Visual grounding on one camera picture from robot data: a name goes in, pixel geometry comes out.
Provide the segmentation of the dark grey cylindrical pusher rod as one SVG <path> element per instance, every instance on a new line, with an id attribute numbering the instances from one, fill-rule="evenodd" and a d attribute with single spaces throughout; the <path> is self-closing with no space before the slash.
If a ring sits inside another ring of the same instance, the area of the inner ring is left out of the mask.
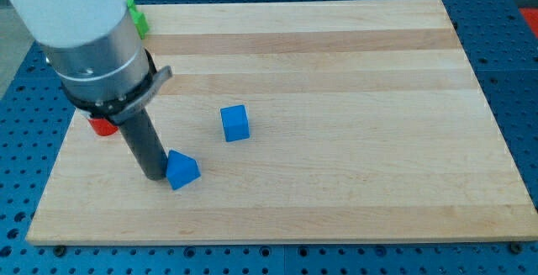
<path id="1" fill-rule="evenodd" d="M 164 179 L 167 155 L 146 110 L 127 119 L 119 130 L 145 176 L 152 181 Z"/>

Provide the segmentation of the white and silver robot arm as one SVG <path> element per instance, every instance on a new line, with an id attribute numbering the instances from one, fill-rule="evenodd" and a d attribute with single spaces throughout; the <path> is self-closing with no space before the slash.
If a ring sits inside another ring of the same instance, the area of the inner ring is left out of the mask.
<path id="1" fill-rule="evenodd" d="M 171 78 L 157 70 L 127 0 L 9 0 L 78 109 L 119 127 L 144 174 L 166 175 L 167 155 L 145 106 Z"/>

